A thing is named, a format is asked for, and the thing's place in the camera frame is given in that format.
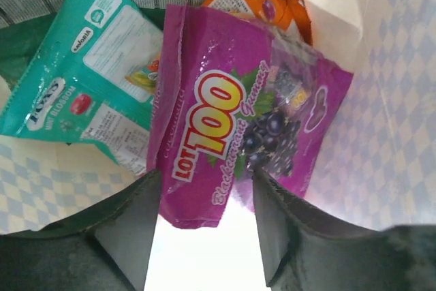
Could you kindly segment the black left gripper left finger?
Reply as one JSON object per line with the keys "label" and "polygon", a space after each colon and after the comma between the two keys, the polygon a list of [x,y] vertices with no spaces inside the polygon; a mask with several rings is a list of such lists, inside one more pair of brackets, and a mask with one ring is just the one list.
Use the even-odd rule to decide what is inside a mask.
{"label": "black left gripper left finger", "polygon": [[2,290],[143,290],[161,200],[152,170],[38,231],[1,236]]}

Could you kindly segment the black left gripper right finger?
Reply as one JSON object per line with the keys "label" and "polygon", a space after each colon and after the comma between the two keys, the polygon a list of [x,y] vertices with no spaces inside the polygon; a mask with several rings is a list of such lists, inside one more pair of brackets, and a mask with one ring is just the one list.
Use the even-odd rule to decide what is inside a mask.
{"label": "black left gripper right finger", "polygon": [[290,193],[262,169],[253,203],[271,290],[434,290],[435,226],[376,231]]}

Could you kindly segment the blue checkered paper bag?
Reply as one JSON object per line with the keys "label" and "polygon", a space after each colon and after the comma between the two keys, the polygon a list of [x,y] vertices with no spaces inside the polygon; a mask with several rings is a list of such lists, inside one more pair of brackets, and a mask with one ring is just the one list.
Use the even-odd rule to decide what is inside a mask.
{"label": "blue checkered paper bag", "polygon": [[[61,3],[1,0],[1,30]],[[305,3],[315,47],[355,74],[306,199],[369,228],[435,223],[435,0]],[[133,181],[94,145],[1,136],[1,234],[39,230]]]}

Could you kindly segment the purple Lot 100 gummy bag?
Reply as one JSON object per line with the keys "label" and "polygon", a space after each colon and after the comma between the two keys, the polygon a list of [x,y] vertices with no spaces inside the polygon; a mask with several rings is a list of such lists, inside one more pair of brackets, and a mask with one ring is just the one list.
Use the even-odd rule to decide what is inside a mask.
{"label": "purple Lot 100 gummy bag", "polygon": [[257,169],[303,197],[352,73],[248,16],[169,5],[163,29],[147,157],[160,215],[214,228]]}

